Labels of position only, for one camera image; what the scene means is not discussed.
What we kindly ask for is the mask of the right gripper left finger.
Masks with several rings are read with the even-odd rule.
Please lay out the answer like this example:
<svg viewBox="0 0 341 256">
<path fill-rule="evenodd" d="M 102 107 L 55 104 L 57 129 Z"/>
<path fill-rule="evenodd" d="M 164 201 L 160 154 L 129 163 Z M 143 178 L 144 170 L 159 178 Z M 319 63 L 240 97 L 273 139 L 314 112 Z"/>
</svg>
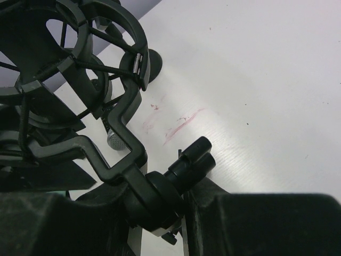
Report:
<svg viewBox="0 0 341 256">
<path fill-rule="evenodd" d="M 102 184 L 76 201 L 57 193 L 2 193 L 1 255 L 133 255 L 126 190 Z"/>
</svg>

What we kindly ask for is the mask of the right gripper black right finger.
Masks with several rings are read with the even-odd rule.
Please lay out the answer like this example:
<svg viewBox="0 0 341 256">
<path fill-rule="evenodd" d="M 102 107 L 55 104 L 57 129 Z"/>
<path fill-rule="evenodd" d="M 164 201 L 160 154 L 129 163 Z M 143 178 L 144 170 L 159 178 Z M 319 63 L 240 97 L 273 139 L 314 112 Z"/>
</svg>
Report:
<svg viewBox="0 0 341 256">
<path fill-rule="evenodd" d="M 340 203 L 325 194 L 185 193 L 190 255 L 340 255 Z"/>
</svg>

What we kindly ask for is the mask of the black microphone silver grille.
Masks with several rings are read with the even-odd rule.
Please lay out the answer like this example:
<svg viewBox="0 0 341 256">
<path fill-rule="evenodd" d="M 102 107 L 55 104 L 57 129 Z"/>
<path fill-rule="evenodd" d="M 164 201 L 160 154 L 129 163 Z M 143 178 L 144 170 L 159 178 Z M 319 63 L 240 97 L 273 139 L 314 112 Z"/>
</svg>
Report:
<svg viewBox="0 0 341 256">
<path fill-rule="evenodd" d="M 106 108 L 101 116 L 101 121 L 104 125 L 105 131 L 107 133 L 107 144 L 115 151 L 123 151 L 126 149 L 126 145 L 122 141 L 122 139 L 115 134 L 115 132 L 110 128 L 108 122 L 108 116 L 110 112 L 113 110 L 114 106 L 110 106 Z"/>
</svg>

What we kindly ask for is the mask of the black tripod mic stand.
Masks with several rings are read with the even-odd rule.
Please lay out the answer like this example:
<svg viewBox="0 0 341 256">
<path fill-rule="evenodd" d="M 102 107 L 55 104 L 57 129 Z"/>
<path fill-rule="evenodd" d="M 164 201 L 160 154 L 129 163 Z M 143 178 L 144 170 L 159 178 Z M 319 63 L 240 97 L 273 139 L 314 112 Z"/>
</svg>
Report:
<svg viewBox="0 0 341 256">
<path fill-rule="evenodd" d="M 89 63 L 119 68 L 126 52 L 147 49 L 142 26 L 120 1 L 1 1 L 1 52 L 9 59 L 1 67 L 19 74 L 1 88 L 1 104 L 19 118 L 2 131 L 1 164 L 30 168 L 85 157 L 104 183 L 127 183 L 133 227 L 175 244 L 183 194 L 215 166 L 210 141 L 197 139 L 165 174 L 144 173 L 147 152 L 127 128 L 142 90 L 127 77 L 86 69 Z M 101 116 L 110 106 L 108 122 L 123 151 L 107 144 Z"/>
</svg>

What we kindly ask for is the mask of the black round-base mic stand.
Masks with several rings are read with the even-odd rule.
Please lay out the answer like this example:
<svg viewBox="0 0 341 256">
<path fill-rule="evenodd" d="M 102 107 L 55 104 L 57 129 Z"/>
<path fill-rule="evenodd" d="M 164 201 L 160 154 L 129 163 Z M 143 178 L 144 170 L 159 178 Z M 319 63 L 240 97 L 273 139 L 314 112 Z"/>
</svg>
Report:
<svg viewBox="0 0 341 256">
<path fill-rule="evenodd" d="M 148 85 L 155 80 L 163 67 L 163 60 L 158 52 L 147 49 L 144 53 L 126 52 L 119 68 L 89 63 L 86 69 L 110 73 L 111 77 L 127 77 L 132 79 L 137 86 L 146 91 Z"/>
</svg>

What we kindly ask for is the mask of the teal microphone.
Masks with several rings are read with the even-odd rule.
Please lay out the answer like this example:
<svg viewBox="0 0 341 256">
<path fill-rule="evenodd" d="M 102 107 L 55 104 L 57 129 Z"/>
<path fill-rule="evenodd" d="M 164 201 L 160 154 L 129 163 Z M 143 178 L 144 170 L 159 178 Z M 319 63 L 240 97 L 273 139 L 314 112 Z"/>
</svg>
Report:
<svg viewBox="0 0 341 256">
<path fill-rule="evenodd" d="M 53 193 L 64 196 L 66 198 L 70 198 L 70 192 L 68 190 L 53 191 Z"/>
</svg>

